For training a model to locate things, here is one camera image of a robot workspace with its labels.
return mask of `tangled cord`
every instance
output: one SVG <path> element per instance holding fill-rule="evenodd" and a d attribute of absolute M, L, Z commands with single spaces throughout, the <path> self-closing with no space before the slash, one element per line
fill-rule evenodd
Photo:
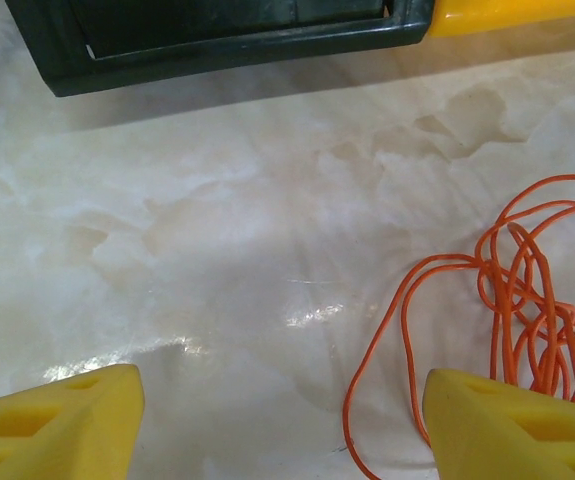
<path fill-rule="evenodd" d="M 454 270 L 478 271 L 478 294 L 483 303 L 493 312 L 490 378 L 495 380 L 497 377 L 498 348 L 500 347 L 503 380 L 508 384 L 518 386 L 518 366 L 526 349 L 529 368 L 534 378 L 530 389 L 555 396 L 562 381 L 560 395 L 565 400 L 575 402 L 575 306 L 556 300 L 549 264 L 536 244 L 536 237 L 548 227 L 575 214 L 575 201 L 556 200 L 512 213 L 516 205 L 535 190 L 545 185 L 570 180 L 575 180 L 575 175 L 549 177 L 516 196 L 500 213 L 496 223 L 478 240 L 473 256 L 459 253 L 432 255 L 416 264 L 405 276 L 349 385 L 343 404 L 343 433 L 347 448 L 358 468 L 368 478 L 378 480 L 378 477 L 361 460 L 352 441 L 351 404 L 356 386 L 399 305 L 400 329 L 407 358 L 412 413 L 418 431 L 429 444 L 429 435 L 422 421 L 416 391 L 416 371 L 407 312 L 418 287 L 429 277 L 438 273 Z M 516 223 L 518 220 L 544 210 L 561 207 L 562 210 L 541 222 L 531 231 Z M 497 250 L 498 235 L 505 228 L 518 247 L 509 268 L 501 265 Z M 489 258 L 483 256 L 487 245 Z M 542 293 L 539 293 L 534 286 L 539 279 Z M 491 294 L 486 290 L 487 285 L 492 290 Z M 524 311 L 526 307 L 534 305 L 539 313 L 535 318 L 529 318 Z M 514 319 L 523 327 L 522 333 L 515 341 L 512 336 Z M 539 345 L 544 345 L 540 355 L 537 349 Z M 571 361 L 571 372 L 565 353 Z"/>

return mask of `yellow plastic part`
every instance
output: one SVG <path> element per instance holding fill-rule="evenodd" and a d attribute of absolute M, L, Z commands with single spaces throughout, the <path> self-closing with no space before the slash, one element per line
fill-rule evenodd
<path fill-rule="evenodd" d="M 427 377 L 441 480 L 575 480 L 575 404 L 455 370 Z"/>
<path fill-rule="evenodd" d="M 143 408 L 133 365 L 0 398 L 0 480 L 124 480 Z"/>
<path fill-rule="evenodd" d="M 574 16 L 575 0 L 436 0 L 429 35 L 462 35 Z"/>

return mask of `marble floor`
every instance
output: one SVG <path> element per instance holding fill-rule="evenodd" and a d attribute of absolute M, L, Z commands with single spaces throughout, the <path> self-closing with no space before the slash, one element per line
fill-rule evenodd
<path fill-rule="evenodd" d="M 134 362 L 130 480 L 359 479 L 341 403 L 401 277 L 563 172 L 575 19 L 66 99 L 17 45 L 0 55 L 0 395 Z M 574 222 L 541 243 L 571 302 Z M 455 274 L 412 306 L 421 388 L 432 367 L 485 373 L 473 287 Z M 405 375 L 394 329 L 355 441 L 384 478 L 436 479 Z"/>

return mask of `black plastic frame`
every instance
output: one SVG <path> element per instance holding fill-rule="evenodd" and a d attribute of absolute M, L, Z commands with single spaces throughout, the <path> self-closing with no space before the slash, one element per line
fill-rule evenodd
<path fill-rule="evenodd" d="M 41 76 L 58 97 L 243 65 L 410 45 L 422 40 L 434 10 L 434 0 L 394 0 L 391 14 L 374 20 L 287 28 L 94 59 L 69 0 L 6 1 Z"/>

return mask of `orange cable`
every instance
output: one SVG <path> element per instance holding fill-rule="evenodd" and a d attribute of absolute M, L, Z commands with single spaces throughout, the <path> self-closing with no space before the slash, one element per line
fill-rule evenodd
<path fill-rule="evenodd" d="M 575 181 L 575 175 L 558 175 L 535 183 L 517 195 L 502 210 L 494 225 L 476 243 L 473 255 L 459 253 L 432 255 L 417 263 L 405 276 L 349 384 L 343 404 L 342 418 L 345 442 L 354 462 L 367 478 L 379 480 L 362 461 L 354 446 L 350 426 L 352 399 L 385 329 L 399 306 L 400 329 L 407 361 L 412 415 L 420 435 L 429 445 L 429 435 L 423 424 L 416 390 L 416 370 L 407 313 L 411 299 L 418 287 L 429 277 L 438 273 L 454 270 L 478 271 L 478 294 L 482 302 L 493 312 L 489 362 L 490 378 L 496 379 L 498 349 L 500 348 L 503 379 L 506 383 L 518 386 L 518 367 L 526 349 L 528 365 L 534 378 L 530 389 L 555 396 L 562 380 L 561 397 L 575 402 L 575 307 L 556 300 L 547 258 L 536 243 L 536 237 L 547 228 L 575 214 L 575 201 L 556 200 L 512 213 L 516 205 L 534 191 L 552 183 L 572 180 Z M 561 207 L 562 210 L 542 221 L 531 231 L 516 223 L 518 220 L 544 210 Z M 518 247 L 509 268 L 504 268 L 501 265 L 497 249 L 498 236 L 505 229 Z M 485 248 L 488 248 L 489 258 L 486 258 L 483 253 Z M 542 294 L 533 285 L 537 278 L 540 278 Z M 491 287 L 491 295 L 488 294 L 486 285 Z M 523 312 L 523 309 L 528 305 L 535 305 L 540 312 L 534 319 L 530 319 Z M 512 328 L 515 326 L 514 320 L 518 320 L 524 328 L 515 342 L 512 337 Z M 540 357 L 536 353 L 539 341 L 545 342 Z M 571 360 L 571 369 L 567 364 L 565 351 Z"/>

